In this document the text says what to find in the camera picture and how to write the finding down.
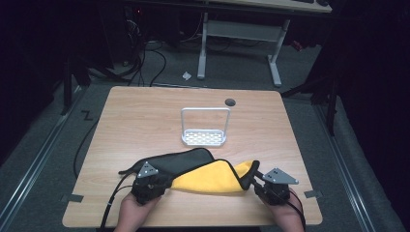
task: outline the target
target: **black fabric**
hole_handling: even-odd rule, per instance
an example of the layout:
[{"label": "black fabric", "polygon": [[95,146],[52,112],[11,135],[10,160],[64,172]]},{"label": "black fabric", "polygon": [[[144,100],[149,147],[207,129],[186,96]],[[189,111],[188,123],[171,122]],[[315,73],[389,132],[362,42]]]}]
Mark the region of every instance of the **black fabric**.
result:
[{"label": "black fabric", "polygon": [[130,169],[120,171],[119,174],[130,172],[138,173],[142,165],[148,161],[152,166],[157,168],[160,173],[168,174],[172,179],[193,170],[199,166],[214,161],[211,152],[205,148],[195,148],[182,153],[170,153],[147,159],[141,159],[136,162]]}]

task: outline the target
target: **metal rail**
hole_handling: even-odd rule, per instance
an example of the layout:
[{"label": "metal rail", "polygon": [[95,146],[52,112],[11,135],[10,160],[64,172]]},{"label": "metal rail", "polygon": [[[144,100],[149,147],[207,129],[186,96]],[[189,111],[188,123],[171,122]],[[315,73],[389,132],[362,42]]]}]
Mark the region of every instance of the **metal rail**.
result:
[{"label": "metal rail", "polygon": [[79,86],[74,90],[76,98],[72,104],[72,107],[67,111],[66,114],[61,115],[56,125],[52,129],[51,133],[48,135],[45,143],[43,144],[40,151],[37,153],[36,158],[32,162],[31,166],[28,168],[24,177],[21,179],[17,188],[15,189],[14,194],[10,198],[6,207],[3,209],[0,215],[0,231],[7,231],[9,226],[12,224],[12,221],[23,204],[25,198],[30,192],[32,186],[36,183],[37,178],[42,172],[48,158],[50,157],[54,146],[58,140],[58,137],[61,133],[61,130],[65,126],[67,119],[72,113],[75,105],[79,102],[81,97],[84,95],[85,90]]},{"label": "metal rail", "polygon": [[337,171],[340,175],[340,179],[343,182],[344,188],[346,190],[347,196],[352,204],[353,211],[356,214],[356,218],[360,223],[363,231],[376,231],[374,228],[373,222],[371,221],[370,215],[367,212],[365,202],[360,194],[359,190],[356,187],[356,184],[350,175],[349,169],[344,162],[343,155],[338,148],[336,139],[329,134],[329,131],[326,127],[326,115],[323,108],[319,105],[313,106],[314,112],[319,120],[322,122],[323,131],[326,133],[328,142],[332,147],[335,163],[337,165]]}]

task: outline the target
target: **desk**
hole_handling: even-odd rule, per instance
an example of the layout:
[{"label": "desk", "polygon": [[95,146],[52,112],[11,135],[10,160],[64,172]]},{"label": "desk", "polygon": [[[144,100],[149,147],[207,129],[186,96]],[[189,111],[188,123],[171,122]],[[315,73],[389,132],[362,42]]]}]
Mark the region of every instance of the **desk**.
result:
[{"label": "desk", "polygon": [[[143,158],[191,149],[181,139],[181,109],[226,107],[233,99],[227,138],[222,147],[209,150],[216,159],[233,165],[260,160],[259,171],[279,167],[299,180],[292,186],[304,204],[307,224],[319,224],[322,216],[312,190],[295,135],[278,92],[249,90],[114,87],[83,163],[63,223],[68,227],[99,227],[110,194],[121,179],[118,171]],[[124,185],[130,185],[129,177]],[[117,194],[107,226],[115,226],[121,199]],[[273,224],[266,207],[253,192],[195,194],[168,189],[144,226],[257,226]]]},{"label": "desk", "polygon": [[[330,13],[332,8],[322,7],[316,2],[313,4],[296,2],[290,0],[209,0],[207,2],[248,5],[264,8],[274,8],[290,11],[304,11],[311,13]],[[283,40],[289,26],[290,20],[286,19],[281,27],[254,25],[246,23],[226,22],[217,20],[208,20],[208,14],[204,14],[202,26],[202,46],[199,55],[198,74],[199,79],[205,78],[206,67],[206,42],[208,36],[218,36],[227,38],[237,38],[245,40],[256,40],[264,42],[274,42],[276,46],[272,51],[272,55],[268,56],[268,63],[271,69],[272,79],[277,87],[281,86],[280,76],[278,73],[277,59]]]}]

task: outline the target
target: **metal stand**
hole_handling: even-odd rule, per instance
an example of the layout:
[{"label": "metal stand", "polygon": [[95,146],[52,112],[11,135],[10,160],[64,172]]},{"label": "metal stand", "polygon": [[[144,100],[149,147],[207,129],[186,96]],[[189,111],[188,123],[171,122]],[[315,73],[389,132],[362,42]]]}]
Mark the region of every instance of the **metal stand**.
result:
[{"label": "metal stand", "polygon": [[202,45],[199,54],[198,79],[205,78],[206,69],[206,42],[208,36],[236,38],[254,41],[275,42],[273,54],[268,56],[272,79],[277,87],[281,86],[277,67],[277,58],[286,36],[290,20],[286,19],[281,27],[263,26],[255,24],[208,20],[208,13],[204,13],[202,26]]}]

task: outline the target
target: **metal bracket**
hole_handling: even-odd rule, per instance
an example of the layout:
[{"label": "metal bracket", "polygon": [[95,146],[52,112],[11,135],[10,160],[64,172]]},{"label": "metal bracket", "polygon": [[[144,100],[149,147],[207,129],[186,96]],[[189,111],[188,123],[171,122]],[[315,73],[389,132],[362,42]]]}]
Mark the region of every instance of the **metal bracket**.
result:
[{"label": "metal bracket", "polygon": [[288,185],[298,185],[299,181],[295,178],[289,176],[284,171],[275,167],[270,172],[262,176],[262,179],[271,182],[273,184],[288,184]]},{"label": "metal bracket", "polygon": [[153,167],[148,161],[144,163],[144,165],[141,167],[141,170],[139,170],[137,178],[144,178],[148,176],[154,176],[159,173],[158,169]]}]

